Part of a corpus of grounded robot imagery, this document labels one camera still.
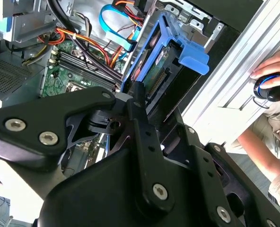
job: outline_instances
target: power supply cable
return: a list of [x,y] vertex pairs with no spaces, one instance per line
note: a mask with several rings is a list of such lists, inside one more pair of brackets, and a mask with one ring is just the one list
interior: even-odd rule
[[37,43],[37,44],[33,44],[30,46],[21,47],[21,48],[13,48],[13,47],[9,46],[9,41],[5,41],[5,45],[11,52],[21,52],[21,51],[32,50],[34,48],[40,47],[43,45],[43,43]]
[[[61,6],[59,5],[57,0],[46,0],[51,12],[54,14],[56,19],[69,31],[73,33],[77,33],[73,24],[70,22],[69,18],[65,15],[63,12]],[[103,73],[108,75],[110,78],[112,78],[119,86],[122,84],[121,78],[122,75],[111,69],[109,66],[103,64],[93,53],[89,52],[87,47],[85,46],[83,41],[80,41],[76,39],[75,36],[69,35],[71,40],[74,42],[74,44],[79,47],[79,49],[84,53],[85,56],[87,56],[92,63]]]

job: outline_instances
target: motherboard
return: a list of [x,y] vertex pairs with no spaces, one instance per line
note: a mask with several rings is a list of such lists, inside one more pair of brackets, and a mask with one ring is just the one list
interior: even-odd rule
[[[92,47],[89,49],[99,60],[104,61],[98,50]],[[117,62],[114,69],[120,72],[123,64]],[[91,61],[72,41],[65,41],[53,47],[42,84],[41,97],[95,86],[113,91],[115,82],[92,66]]]

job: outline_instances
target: vent grille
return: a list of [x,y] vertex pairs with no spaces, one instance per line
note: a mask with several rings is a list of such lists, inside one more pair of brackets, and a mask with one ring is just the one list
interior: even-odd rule
[[6,61],[0,60],[0,92],[5,94],[21,84],[30,72]]

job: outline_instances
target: blue ring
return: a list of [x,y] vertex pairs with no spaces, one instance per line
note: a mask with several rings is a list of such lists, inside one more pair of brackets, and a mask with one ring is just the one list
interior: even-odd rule
[[268,81],[268,80],[270,80],[270,79],[276,78],[276,77],[278,77],[278,76],[279,76],[279,75],[271,75],[271,76],[265,78],[264,80],[262,80],[262,82],[260,83],[260,85],[259,85],[259,87],[258,87],[258,94],[261,95],[261,94],[260,94],[260,89],[261,89],[260,86],[261,86],[261,84],[265,83],[266,81]]

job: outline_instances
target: gray metal frame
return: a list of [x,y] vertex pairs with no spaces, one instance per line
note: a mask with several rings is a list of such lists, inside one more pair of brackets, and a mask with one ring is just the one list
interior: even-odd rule
[[0,40],[17,41],[19,43],[37,37],[53,30],[56,22],[48,16],[44,0],[20,0],[18,3],[9,0],[0,0],[0,20],[13,17],[12,28],[9,32],[0,32]]
[[249,76],[278,48],[280,0],[266,0],[182,114],[203,144],[233,142],[264,112],[251,100]]

